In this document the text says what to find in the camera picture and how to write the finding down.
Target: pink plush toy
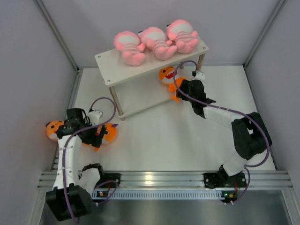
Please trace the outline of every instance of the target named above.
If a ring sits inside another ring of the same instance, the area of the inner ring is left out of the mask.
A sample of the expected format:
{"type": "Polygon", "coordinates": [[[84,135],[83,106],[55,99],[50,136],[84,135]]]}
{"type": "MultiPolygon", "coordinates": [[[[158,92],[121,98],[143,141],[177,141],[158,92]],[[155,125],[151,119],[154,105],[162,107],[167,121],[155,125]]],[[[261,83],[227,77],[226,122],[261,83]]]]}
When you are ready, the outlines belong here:
{"type": "Polygon", "coordinates": [[[138,34],[141,41],[153,51],[156,58],[167,60],[171,58],[177,50],[176,46],[171,46],[172,41],[166,40],[165,33],[157,27],[149,27],[138,34]]]}
{"type": "Polygon", "coordinates": [[[113,44],[122,52],[122,58],[126,64],[139,66],[145,61],[146,56],[142,53],[145,45],[136,34],[130,31],[121,32],[114,37],[113,44]]]}
{"type": "Polygon", "coordinates": [[[179,53],[191,53],[199,44],[197,31],[185,20],[175,20],[168,25],[167,35],[171,41],[175,41],[179,53]]]}

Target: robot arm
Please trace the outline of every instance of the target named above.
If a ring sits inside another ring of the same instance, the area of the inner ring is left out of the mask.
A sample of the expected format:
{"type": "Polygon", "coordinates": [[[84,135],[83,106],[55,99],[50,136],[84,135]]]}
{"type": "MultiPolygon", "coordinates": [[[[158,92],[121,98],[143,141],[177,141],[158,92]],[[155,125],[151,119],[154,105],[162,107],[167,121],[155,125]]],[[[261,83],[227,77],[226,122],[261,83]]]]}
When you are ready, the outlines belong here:
{"type": "Polygon", "coordinates": [[[52,191],[46,193],[46,202],[58,221],[70,219],[71,215],[64,198],[64,173],[68,199],[75,217],[90,214],[92,212],[91,194],[98,182],[105,181],[105,174],[100,164],[85,166],[82,175],[78,174],[78,155],[82,143],[100,147],[106,127],[85,129],[73,136],[71,135],[82,129],[89,128],[100,123],[102,112],[91,111],[83,118],[83,110],[74,108],[67,110],[67,120],[57,131],[59,144],[59,164],[57,176],[52,191]]]}
{"type": "MultiPolygon", "coordinates": [[[[204,86],[200,80],[184,80],[180,85],[180,90],[209,105],[213,105],[216,102],[206,98],[204,86]]],[[[241,171],[244,169],[246,162],[254,155],[266,150],[266,143],[257,127],[254,126],[249,119],[237,113],[200,104],[182,95],[178,90],[176,91],[176,97],[190,101],[197,115],[205,119],[213,120],[232,130],[236,152],[231,155],[227,162],[220,166],[217,173],[210,174],[210,179],[204,179],[205,186],[207,188],[228,187],[234,182],[237,182],[237,180],[243,180],[244,174],[241,171]]],[[[262,128],[271,146],[271,138],[260,114],[253,112],[248,114],[248,116],[262,128]]]]}

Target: white floor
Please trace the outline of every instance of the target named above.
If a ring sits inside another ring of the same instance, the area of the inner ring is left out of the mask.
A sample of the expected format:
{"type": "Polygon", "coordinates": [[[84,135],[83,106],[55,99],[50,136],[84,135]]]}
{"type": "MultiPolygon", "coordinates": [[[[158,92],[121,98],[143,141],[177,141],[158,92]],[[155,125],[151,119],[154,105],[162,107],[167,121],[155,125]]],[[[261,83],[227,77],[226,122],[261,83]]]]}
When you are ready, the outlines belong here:
{"type": "MultiPolygon", "coordinates": [[[[206,74],[203,83],[208,98],[245,113],[256,111],[242,66],[206,66],[202,70],[206,74]]],[[[158,79],[158,75],[155,74],[153,79],[158,79]]],[[[131,88],[129,92],[147,95],[135,91],[131,88]]],[[[99,69],[84,69],[75,107],[87,111],[96,98],[103,96],[111,97],[99,69]]],[[[113,112],[107,100],[99,101],[94,108],[103,111],[103,121],[113,112]]],[[[79,168],[99,162],[105,170],[217,170],[235,151],[231,130],[197,116],[188,102],[168,101],[125,121],[116,115],[112,122],[119,124],[115,142],[101,146],[98,152],[82,146],[79,168]]],[[[265,152],[255,156],[248,164],[258,163],[264,156],[265,152]]],[[[254,169],[274,170],[271,156],[264,165],[254,169]]]]}

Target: black mounting bracket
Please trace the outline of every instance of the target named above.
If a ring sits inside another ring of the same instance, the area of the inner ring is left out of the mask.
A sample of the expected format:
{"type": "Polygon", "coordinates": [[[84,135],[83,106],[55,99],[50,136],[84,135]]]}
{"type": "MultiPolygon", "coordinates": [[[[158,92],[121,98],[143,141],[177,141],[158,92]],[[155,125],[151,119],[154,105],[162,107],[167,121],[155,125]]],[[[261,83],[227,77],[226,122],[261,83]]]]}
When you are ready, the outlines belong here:
{"type": "Polygon", "coordinates": [[[206,188],[245,188],[246,178],[243,172],[240,172],[234,176],[228,176],[224,171],[223,166],[220,167],[217,172],[206,172],[203,174],[204,186],[206,188]]]}

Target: wooden shelf leg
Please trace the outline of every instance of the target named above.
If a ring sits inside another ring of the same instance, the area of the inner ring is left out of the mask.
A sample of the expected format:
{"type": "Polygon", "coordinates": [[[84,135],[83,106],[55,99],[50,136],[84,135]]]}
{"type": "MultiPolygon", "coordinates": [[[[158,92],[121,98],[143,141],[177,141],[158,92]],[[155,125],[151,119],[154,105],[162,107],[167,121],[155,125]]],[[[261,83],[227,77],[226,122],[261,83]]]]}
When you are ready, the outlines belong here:
{"type": "Polygon", "coordinates": [[[197,64],[197,70],[198,71],[201,71],[202,64],[203,64],[203,61],[204,61],[204,57],[205,57],[205,53],[202,54],[202,55],[199,55],[198,64],[197,64]]]}
{"type": "Polygon", "coordinates": [[[114,101],[115,104],[116,104],[116,107],[117,107],[117,110],[118,110],[118,115],[119,115],[119,116],[124,115],[124,112],[123,112],[123,110],[122,110],[122,108],[121,108],[121,105],[120,105],[120,102],[119,102],[119,100],[118,100],[118,96],[117,96],[117,93],[116,93],[114,87],[110,87],[110,88],[109,88],[109,91],[110,91],[110,93],[111,93],[111,95],[112,95],[113,101],[114,101]]]}

